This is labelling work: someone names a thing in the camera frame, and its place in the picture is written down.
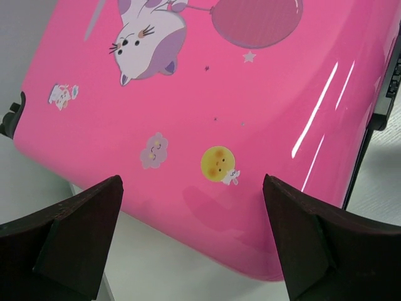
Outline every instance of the small sticker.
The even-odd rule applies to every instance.
[[[140,153],[140,160],[144,169],[159,168],[167,159],[167,146],[169,142],[161,133],[149,138],[146,149]]]
[[[251,51],[248,52],[246,55],[243,55],[243,57],[245,58],[244,63],[246,63],[247,61],[250,61],[251,63],[253,63],[253,59],[255,58],[255,54],[252,53]]]
[[[236,170],[236,160],[227,147],[214,146],[205,151],[200,166],[206,179],[225,185],[238,185],[241,172]]]
[[[68,102],[71,99],[75,99],[78,96],[79,88],[77,85],[54,85],[50,97],[48,100],[49,104],[55,103],[56,107],[61,111],[68,106]]]

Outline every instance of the cat ear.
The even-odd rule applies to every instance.
[[[131,78],[126,76],[124,73],[121,73],[121,77],[120,77],[121,86],[125,86],[127,83],[129,83],[130,80],[131,80]]]

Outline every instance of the pink balloon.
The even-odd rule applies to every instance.
[[[215,29],[228,42],[265,48],[289,36],[302,12],[302,0],[220,0],[211,14]]]

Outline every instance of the cartoon bunny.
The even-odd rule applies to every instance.
[[[120,67],[120,83],[171,75],[186,36],[178,14],[188,0],[118,0],[123,29],[110,48]]]
[[[48,99],[48,103],[55,103],[58,109],[61,111],[67,107],[68,102],[71,99],[75,99],[78,94],[78,86],[75,85],[69,89],[69,85],[54,85],[51,94]]]

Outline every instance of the cat whiskers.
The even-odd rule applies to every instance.
[[[113,47],[110,47],[109,50],[111,50],[111,52],[109,52],[108,54],[111,55],[113,52],[115,52],[118,49],[117,44],[112,43]]]
[[[155,26],[153,26],[152,28],[149,28],[150,25],[148,25],[148,27],[146,27],[143,31],[142,31],[142,35],[143,36],[148,36],[150,34],[154,34],[155,31],[152,31],[153,29],[155,29]]]

